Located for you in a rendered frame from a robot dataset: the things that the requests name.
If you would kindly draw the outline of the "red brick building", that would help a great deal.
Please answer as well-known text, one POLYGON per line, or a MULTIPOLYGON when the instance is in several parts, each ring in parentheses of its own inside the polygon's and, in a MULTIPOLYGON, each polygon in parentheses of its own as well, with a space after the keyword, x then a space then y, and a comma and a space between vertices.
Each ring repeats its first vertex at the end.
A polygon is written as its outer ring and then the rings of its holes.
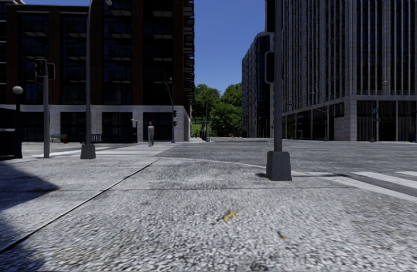
MULTIPOLYGON (((22 140, 44 139, 43 79, 49 72, 50 134, 86 139, 86 36, 90 0, 30 5, 0 0, 0 108, 15 109, 23 89, 22 140)), ((173 79, 175 141, 190 138, 194 103, 194 0, 94 0, 91 14, 92 135, 101 142, 171 141, 172 106, 163 80, 173 79)))

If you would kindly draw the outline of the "glass tower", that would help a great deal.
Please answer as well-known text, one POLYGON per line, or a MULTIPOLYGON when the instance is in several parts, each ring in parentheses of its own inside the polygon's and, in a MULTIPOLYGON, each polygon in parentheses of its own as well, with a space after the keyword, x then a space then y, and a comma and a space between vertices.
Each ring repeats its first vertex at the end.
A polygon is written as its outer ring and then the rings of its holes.
POLYGON ((265 81, 266 53, 273 50, 274 34, 260 32, 242 58, 242 137, 271 137, 272 88, 265 81))

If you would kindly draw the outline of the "trees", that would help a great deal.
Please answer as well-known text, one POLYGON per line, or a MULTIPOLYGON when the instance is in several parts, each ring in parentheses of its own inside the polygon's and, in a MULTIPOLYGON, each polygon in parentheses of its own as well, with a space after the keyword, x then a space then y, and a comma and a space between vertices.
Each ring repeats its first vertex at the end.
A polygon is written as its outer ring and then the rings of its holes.
POLYGON ((229 85, 223 93, 205 84, 194 87, 192 122, 210 123, 210 134, 215 137, 242 135, 242 84, 229 85))

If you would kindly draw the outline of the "pale concrete building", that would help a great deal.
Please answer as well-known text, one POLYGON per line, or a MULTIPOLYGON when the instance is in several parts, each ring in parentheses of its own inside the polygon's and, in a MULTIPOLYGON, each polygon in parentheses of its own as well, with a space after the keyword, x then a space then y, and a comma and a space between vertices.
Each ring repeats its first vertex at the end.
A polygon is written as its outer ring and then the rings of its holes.
POLYGON ((417 0, 282 0, 282 136, 413 141, 417 0))

